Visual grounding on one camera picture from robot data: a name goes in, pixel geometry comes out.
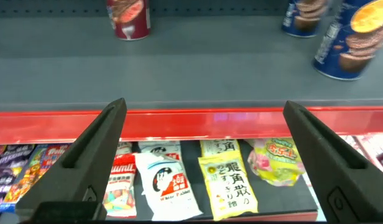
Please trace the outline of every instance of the cookie image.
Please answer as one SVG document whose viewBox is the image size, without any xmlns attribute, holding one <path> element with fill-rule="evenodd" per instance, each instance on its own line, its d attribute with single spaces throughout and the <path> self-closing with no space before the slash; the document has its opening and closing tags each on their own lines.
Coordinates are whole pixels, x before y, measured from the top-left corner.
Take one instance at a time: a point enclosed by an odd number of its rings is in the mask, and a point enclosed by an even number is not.
<svg viewBox="0 0 383 224">
<path fill-rule="evenodd" d="M 113 21 L 127 23 L 135 19 L 144 7 L 142 0 L 115 0 L 112 6 Z"/>
<path fill-rule="evenodd" d="M 350 73 L 361 72 L 367 64 L 374 58 L 374 55 L 368 56 L 353 56 L 346 53 L 339 55 L 339 66 L 345 71 Z"/>
<path fill-rule="evenodd" d="M 311 32 L 316 29 L 320 18 L 307 19 L 301 16 L 295 16 L 294 26 L 300 31 Z"/>
<path fill-rule="evenodd" d="M 383 27 L 369 33 L 355 33 L 346 38 L 346 44 L 353 49 L 363 49 L 383 42 Z"/>
</svg>

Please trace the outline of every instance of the candy bag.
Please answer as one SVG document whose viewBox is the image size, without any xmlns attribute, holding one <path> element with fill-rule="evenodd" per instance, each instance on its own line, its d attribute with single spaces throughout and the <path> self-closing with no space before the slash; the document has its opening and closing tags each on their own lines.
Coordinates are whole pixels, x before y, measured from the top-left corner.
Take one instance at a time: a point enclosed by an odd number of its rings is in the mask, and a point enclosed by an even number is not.
<svg viewBox="0 0 383 224">
<path fill-rule="evenodd" d="M 103 205 L 107 210 L 107 216 L 121 218 L 136 217 L 133 188 L 135 173 L 136 165 L 133 154 L 116 155 L 103 198 Z"/>
<path fill-rule="evenodd" d="M 141 141 L 138 142 L 141 152 L 166 155 L 182 161 L 179 141 Z"/>
<path fill-rule="evenodd" d="M 239 151 L 199 157 L 198 162 L 210 196 L 214 221 L 244 212 L 258 212 L 258 201 L 249 185 Z"/>
<path fill-rule="evenodd" d="M 240 151 L 240 146 L 236 139 L 200 140 L 200 146 L 203 157 L 228 151 Z"/>
<path fill-rule="evenodd" d="M 202 214 L 182 162 L 144 152 L 135 154 L 153 221 L 180 221 Z"/>
<path fill-rule="evenodd" d="M 116 155 L 121 155 L 121 154 L 127 154 L 132 152 L 132 143 L 130 142 L 119 142 Z"/>
<path fill-rule="evenodd" d="M 57 159 L 70 147 L 70 144 L 39 144 L 30 157 L 30 162 L 21 179 L 9 189 L 0 212 L 14 213 L 15 205 L 27 191 L 46 173 Z"/>
<path fill-rule="evenodd" d="M 248 163 L 256 175 L 274 186 L 293 186 L 305 172 L 292 138 L 247 139 L 254 149 Z"/>
</svg>

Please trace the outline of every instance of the chip can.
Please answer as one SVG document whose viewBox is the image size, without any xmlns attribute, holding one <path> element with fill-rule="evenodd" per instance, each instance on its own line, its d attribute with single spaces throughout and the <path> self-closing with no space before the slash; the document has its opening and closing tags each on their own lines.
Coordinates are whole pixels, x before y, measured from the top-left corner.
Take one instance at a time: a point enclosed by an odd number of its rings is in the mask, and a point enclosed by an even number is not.
<svg viewBox="0 0 383 224">
<path fill-rule="evenodd" d="M 344 0 L 313 66 L 339 80 L 356 80 L 383 46 L 383 0 Z"/>
<path fill-rule="evenodd" d="M 149 35 L 149 0 L 107 0 L 107 10 L 119 39 L 138 40 Z"/>
</svg>

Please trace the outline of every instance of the cartoon face logo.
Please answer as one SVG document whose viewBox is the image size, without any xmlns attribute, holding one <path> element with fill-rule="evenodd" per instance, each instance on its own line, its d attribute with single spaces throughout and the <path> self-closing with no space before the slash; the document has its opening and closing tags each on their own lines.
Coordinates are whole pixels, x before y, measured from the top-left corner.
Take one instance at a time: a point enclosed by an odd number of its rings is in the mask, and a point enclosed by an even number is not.
<svg viewBox="0 0 383 224">
<path fill-rule="evenodd" d="M 155 147 L 154 149 L 152 149 L 150 152 L 152 153 L 160 153 L 160 152 L 165 152 L 167 149 L 164 148 L 164 147 Z"/>
<path fill-rule="evenodd" d="M 170 173 L 172 173 L 171 168 L 166 167 L 162 168 L 155 174 L 153 178 L 153 189 L 156 192 L 165 190 L 165 188 L 168 187 L 168 184 L 172 179 L 172 176 L 169 175 Z"/>
</svg>

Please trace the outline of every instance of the product packaging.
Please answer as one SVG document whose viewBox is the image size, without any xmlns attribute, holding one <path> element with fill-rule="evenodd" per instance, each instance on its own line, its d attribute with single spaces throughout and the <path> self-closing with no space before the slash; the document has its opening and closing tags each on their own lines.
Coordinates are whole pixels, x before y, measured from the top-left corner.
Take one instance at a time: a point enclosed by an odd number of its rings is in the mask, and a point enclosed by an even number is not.
<svg viewBox="0 0 383 224">
<path fill-rule="evenodd" d="M 180 221 L 202 214 L 182 162 L 151 152 L 135 154 L 153 221 Z"/>
<path fill-rule="evenodd" d="M 253 173 L 274 186 L 293 186 L 305 173 L 292 138 L 246 139 L 254 148 L 248 164 Z"/>
<path fill-rule="evenodd" d="M 254 195 L 239 151 L 199 157 L 201 171 L 214 221 L 235 217 L 244 212 L 258 212 Z"/>
<path fill-rule="evenodd" d="M 285 33 L 296 37 L 315 36 L 330 2 L 330 0 L 289 0 L 282 29 Z"/>
<path fill-rule="evenodd" d="M 383 45 L 383 0 L 344 0 L 313 66 L 340 80 L 355 80 Z"/>
<path fill-rule="evenodd" d="M 149 35 L 149 0 L 107 0 L 107 10 L 119 39 L 137 40 Z"/>
<path fill-rule="evenodd" d="M 179 141 L 141 141 L 138 144 L 141 152 L 165 155 L 182 161 Z"/>
<path fill-rule="evenodd" d="M 240 151 L 240 146 L 236 139 L 200 140 L 200 146 L 203 157 L 228 151 Z"/>
<path fill-rule="evenodd" d="M 46 173 L 57 159 L 70 147 L 70 144 L 40 144 L 30 157 L 27 169 L 16 179 L 9 189 L 0 212 L 14 213 L 15 205 L 25 193 Z"/>
<path fill-rule="evenodd" d="M 107 216 L 136 217 L 133 188 L 135 173 L 136 165 L 133 154 L 116 155 L 103 199 Z"/>
<path fill-rule="evenodd" d="M 132 152 L 132 143 L 130 142 L 119 142 L 116 155 L 128 154 Z"/>
</svg>

